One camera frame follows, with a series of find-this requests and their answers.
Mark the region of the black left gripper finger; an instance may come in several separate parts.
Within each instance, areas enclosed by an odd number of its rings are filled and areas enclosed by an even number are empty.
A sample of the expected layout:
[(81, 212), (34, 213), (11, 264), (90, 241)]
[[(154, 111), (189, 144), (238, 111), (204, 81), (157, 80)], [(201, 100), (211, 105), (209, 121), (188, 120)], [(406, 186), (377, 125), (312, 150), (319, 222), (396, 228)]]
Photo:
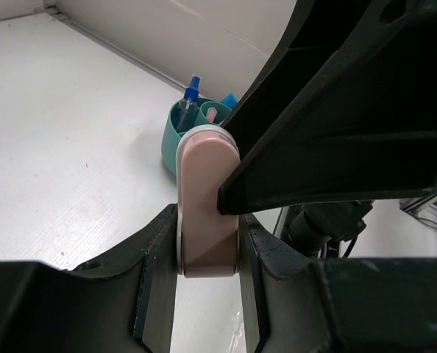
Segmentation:
[(177, 206), (67, 271), (0, 261), (0, 352), (168, 352)]

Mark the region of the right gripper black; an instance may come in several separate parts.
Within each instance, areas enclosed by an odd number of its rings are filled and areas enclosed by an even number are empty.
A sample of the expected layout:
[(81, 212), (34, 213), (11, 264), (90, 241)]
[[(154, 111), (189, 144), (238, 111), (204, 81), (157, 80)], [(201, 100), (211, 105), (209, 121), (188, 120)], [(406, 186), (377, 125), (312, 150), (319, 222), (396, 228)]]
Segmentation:
[(247, 351), (437, 352), (437, 258), (307, 258), (355, 245), (361, 200), (437, 190), (437, 1), (298, 1), (224, 128), (221, 213), (304, 204), (285, 243), (240, 219)]

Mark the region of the pink eraser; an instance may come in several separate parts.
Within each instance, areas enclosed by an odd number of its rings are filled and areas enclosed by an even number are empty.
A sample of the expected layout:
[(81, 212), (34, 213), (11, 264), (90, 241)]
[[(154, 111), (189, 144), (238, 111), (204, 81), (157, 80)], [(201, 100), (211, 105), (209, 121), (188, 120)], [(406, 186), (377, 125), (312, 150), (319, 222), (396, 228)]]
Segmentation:
[(219, 212), (218, 191), (239, 162), (233, 137), (219, 126), (196, 126), (181, 138), (177, 265), (184, 277), (231, 277), (238, 270), (238, 216)]

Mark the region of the clear spray bottle blue cap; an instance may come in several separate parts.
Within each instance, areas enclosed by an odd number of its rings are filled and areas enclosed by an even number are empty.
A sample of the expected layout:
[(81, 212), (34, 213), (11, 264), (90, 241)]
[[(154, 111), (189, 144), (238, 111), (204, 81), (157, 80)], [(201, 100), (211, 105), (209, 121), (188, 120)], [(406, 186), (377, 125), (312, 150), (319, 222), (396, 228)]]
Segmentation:
[(199, 98), (199, 76), (192, 76), (189, 86), (185, 89), (183, 98), (178, 103), (177, 132), (187, 132), (193, 127), (196, 119)]

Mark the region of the blue capped black highlighter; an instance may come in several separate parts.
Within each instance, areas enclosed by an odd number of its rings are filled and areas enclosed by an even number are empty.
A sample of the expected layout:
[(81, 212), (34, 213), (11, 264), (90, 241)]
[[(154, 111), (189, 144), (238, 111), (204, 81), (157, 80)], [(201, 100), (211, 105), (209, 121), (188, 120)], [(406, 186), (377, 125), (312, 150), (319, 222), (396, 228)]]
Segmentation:
[(221, 100), (221, 103), (233, 110), (238, 104), (238, 100), (234, 94), (230, 93)]

